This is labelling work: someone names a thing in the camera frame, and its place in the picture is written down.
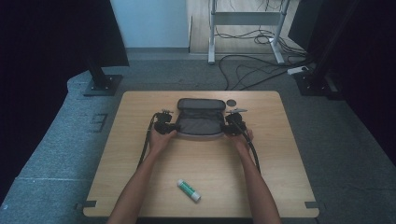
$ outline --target black zippered pouch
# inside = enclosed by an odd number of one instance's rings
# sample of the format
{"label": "black zippered pouch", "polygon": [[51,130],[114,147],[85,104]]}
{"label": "black zippered pouch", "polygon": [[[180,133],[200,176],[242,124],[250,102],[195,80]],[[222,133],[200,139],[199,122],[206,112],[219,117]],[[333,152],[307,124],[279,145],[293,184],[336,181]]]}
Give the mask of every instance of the black zippered pouch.
{"label": "black zippered pouch", "polygon": [[215,99],[182,98],[177,102],[180,111],[177,125],[179,135],[215,137],[223,134],[225,103]]}

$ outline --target wooden table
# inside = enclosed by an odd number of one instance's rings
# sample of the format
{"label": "wooden table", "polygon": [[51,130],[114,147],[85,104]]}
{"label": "wooden table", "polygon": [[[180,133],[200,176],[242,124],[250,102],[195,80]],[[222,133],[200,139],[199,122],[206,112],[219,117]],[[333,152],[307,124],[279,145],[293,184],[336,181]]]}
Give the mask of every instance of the wooden table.
{"label": "wooden table", "polygon": [[[136,169],[152,115],[174,111],[180,98],[234,99],[247,109],[243,120],[254,132],[262,177],[273,193],[282,217],[317,217],[299,150],[275,91],[128,91],[125,92],[85,207],[88,217],[108,217]],[[202,195],[195,203],[178,187],[186,180]],[[150,179],[141,217],[251,217],[242,165],[230,141],[174,138],[160,156]]]}

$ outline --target metal stand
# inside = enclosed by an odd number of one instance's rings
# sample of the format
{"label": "metal stand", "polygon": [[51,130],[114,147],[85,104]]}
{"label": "metal stand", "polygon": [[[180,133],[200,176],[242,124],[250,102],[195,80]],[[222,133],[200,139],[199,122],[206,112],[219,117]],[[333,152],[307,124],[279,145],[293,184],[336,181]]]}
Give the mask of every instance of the metal stand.
{"label": "metal stand", "polygon": [[122,80],[122,75],[106,76],[102,68],[91,57],[88,57],[86,62],[92,80],[85,90],[84,96],[113,96]]}
{"label": "metal stand", "polygon": [[271,48],[275,54],[277,63],[285,62],[278,47],[278,40],[287,15],[290,0],[286,0],[281,12],[216,12],[217,0],[210,1],[209,64],[215,63],[216,25],[276,25],[275,36],[274,38],[270,38]]}

